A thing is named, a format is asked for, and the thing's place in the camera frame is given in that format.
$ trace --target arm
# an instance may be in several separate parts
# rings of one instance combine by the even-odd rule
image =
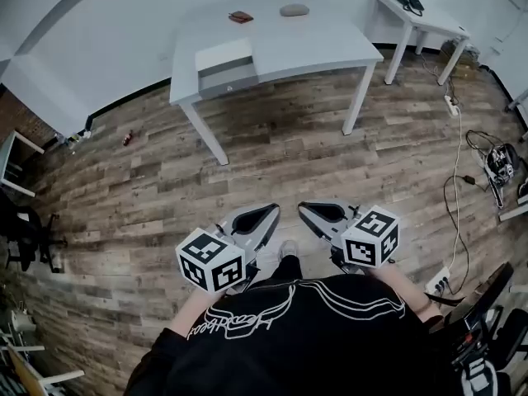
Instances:
[[[370,269],[369,273],[383,281],[401,296],[409,308],[425,323],[428,319],[441,316],[441,312],[427,298],[418,286],[412,283],[394,264],[384,264],[380,268]]]
[[[163,394],[163,387],[174,361],[185,355],[186,337],[192,325],[222,295],[209,295],[198,288],[193,290],[169,328],[163,329],[150,352],[135,367],[126,386],[125,396]]]

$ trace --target black pants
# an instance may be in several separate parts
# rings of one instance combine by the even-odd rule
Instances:
[[[293,255],[287,255],[282,258],[279,266],[273,271],[269,279],[258,281],[250,287],[258,287],[263,285],[272,285],[280,281],[294,281],[295,279],[302,279],[303,272],[300,270],[299,258]]]

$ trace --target wooden floor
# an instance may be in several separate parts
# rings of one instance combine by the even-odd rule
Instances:
[[[436,56],[428,58],[432,68]],[[299,241],[307,277],[338,273],[328,247],[296,214],[300,201],[315,197],[378,204],[400,215],[395,259],[418,283],[450,264],[455,231],[442,185],[453,172],[459,121],[448,116],[445,89],[421,58],[407,53],[392,86],[384,84],[387,67],[383,62],[375,70],[350,136],[341,127],[357,70],[290,78],[202,102],[199,112],[224,146],[228,166],[212,158],[180,108],[167,104],[168,87],[97,118],[92,138],[75,154],[57,148],[32,166],[28,186],[37,197],[26,201],[43,221],[60,214],[55,230],[69,246],[55,254],[65,273],[51,275],[38,263],[18,273],[13,264],[0,269],[0,277],[16,295],[23,292],[49,348],[50,368],[86,371],[68,383],[71,390],[122,394],[130,372],[191,290],[174,247],[192,229],[240,205],[274,201],[281,207],[279,228],[258,258],[262,276],[276,265],[276,249],[286,238]],[[515,115],[502,112],[507,101],[489,73],[458,73],[455,86],[463,134],[485,130],[516,143],[521,127]],[[129,130],[134,138],[124,147]],[[465,140],[458,173],[486,185]],[[513,184],[505,192],[510,205],[515,193]],[[454,200],[452,185],[447,195]],[[454,203],[450,207],[455,211]],[[499,224],[491,193],[465,183],[460,218],[471,253],[467,291],[521,254],[526,219]],[[465,263],[460,247],[451,272],[455,287]]]

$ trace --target sneaker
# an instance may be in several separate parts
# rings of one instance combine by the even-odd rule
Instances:
[[[282,261],[282,258],[286,257],[287,255],[298,257],[297,252],[299,252],[299,245],[296,241],[284,241],[279,248],[279,262]]]

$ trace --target white desk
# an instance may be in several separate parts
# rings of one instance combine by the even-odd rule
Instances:
[[[11,153],[11,150],[13,148],[13,143],[15,142],[15,139],[19,139],[24,144],[32,147],[36,152],[44,154],[44,150],[41,147],[38,147],[37,145],[33,144],[28,138],[20,135],[18,132],[13,130],[9,134],[7,139],[3,142],[2,148],[0,148],[0,182],[4,184],[5,186],[9,186],[16,191],[21,192],[22,194],[26,194],[29,196],[35,196],[35,192],[28,191],[26,188],[23,188],[22,186],[18,186],[16,183],[13,183],[12,181],[8,181],[8,179],[5,178],[7,165],[18,170],[19,172],[22,171],[22,168],[20,166],[17,166],[16,164],[9,162],[9,154]]]
[[[307,16],[282,17],[279,9],[289,3],[306,4],[310,12]],[[230,21],[228,14],[237,10],[250,14],[254,20],[242,25]],[[250,41],[260,83],[365,66],[342,127],[343,134],[352,132],[374,67],[383,56],[346,13],[322,0],[230,0],[204,6],[188,12],[177,29],[170,103],[181,106],[220,164],[228,164],[228,158],[193,106],[201,100],[195,53],[243,38]]]
[[[396,71],[398,70],[398,66],[402,60],[405,47],[407,46],[411,36],[411,32],[413,32],[413,28],[417,28],[419,31],[419,36],[416,46],[416,54],[420,54],[422,52],[423,45],[429,32],[435,32],[448,37],[462,37],[462,40],[456,47],[456,50],[451,56],[450,61],[445,66],[444,71],[438,78],[438,84],[443,85],[469,41],[470,35],[468,31],[462,27],[458,21],[453,19],[443,10],[427,4],[427,2],[422,2],[423,6],[425,7],[425,10],[422,14],[423,16],[417,16],[412,12],[403,10],[401,3],[397,0],[372,0],[370,2],[370,17],[367,20],[367,27],[365,31],[366,36],[369,38],[372,38],[371,32],[374,26],[375,17],[378,12],[378,5],[380,3],[383,3],[403,21],[402,37],[398,43],[398,46],[396,47],[393,59],[390,62],[389,70],[385,76],[385,83],[388,85],[392,83],[394,75],[396,75]]]

